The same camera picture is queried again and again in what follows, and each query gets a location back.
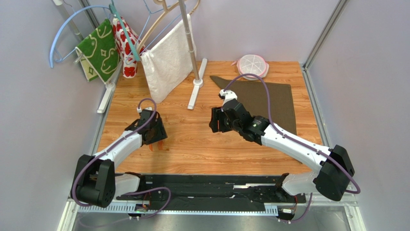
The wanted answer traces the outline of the brown cloth napkin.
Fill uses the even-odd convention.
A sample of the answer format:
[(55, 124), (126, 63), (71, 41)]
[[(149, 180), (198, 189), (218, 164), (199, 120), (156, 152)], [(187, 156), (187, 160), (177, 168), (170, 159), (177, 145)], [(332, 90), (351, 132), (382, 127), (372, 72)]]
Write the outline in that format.
[(274, 123), (284, 130), (296, 135), (295, 109), (291, 86), (289, 84), (266, 83), (269, 91), (267, 97), (264, 85), (260, 80), (235, 81), (229, 90), (233, 91), (238, 101), (242, 103), (252, 116), (269, 117), (268, 101), (270, 101), (270, 113)]

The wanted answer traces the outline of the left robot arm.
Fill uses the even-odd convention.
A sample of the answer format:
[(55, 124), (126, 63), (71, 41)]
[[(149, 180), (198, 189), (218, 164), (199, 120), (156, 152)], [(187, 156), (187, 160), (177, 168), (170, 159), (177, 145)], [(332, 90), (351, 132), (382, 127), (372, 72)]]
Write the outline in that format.
[(139, 110), (140, 118), (120, 137), (93, 155), (77, 162), (70, 196), (80, 206), (108, 207), (119, 196), (138, 190), (142, 175), (116, 173), (117, 167), (134, 151), (167, 138), (160, 114), (152, 108)]

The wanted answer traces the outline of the orange plastic fork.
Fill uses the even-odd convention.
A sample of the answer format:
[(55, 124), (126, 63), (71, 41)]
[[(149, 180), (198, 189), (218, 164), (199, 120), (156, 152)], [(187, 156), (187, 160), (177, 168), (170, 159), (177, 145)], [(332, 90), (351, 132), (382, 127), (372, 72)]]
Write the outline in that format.
[(163, 141), (157, 143), (158, 150), (163, 150)]

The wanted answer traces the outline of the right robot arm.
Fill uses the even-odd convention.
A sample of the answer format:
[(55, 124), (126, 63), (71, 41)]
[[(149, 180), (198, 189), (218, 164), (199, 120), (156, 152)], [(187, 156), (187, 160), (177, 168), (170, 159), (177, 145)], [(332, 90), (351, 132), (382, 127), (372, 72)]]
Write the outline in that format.
[(242, 103), (231, 100), (211, 110), (209, 123), (213, 133), (235, 131), (246, 141), (279, 150), (305, 164), (311, 172), (285, 173), (277, 184), (289, 195), (320, 193), (340, 201), (345, 193), (352, 193), (348, 185), (355, 174), (347, 150), (314, 144), (300, 138), (262, 116), (252, 116)]

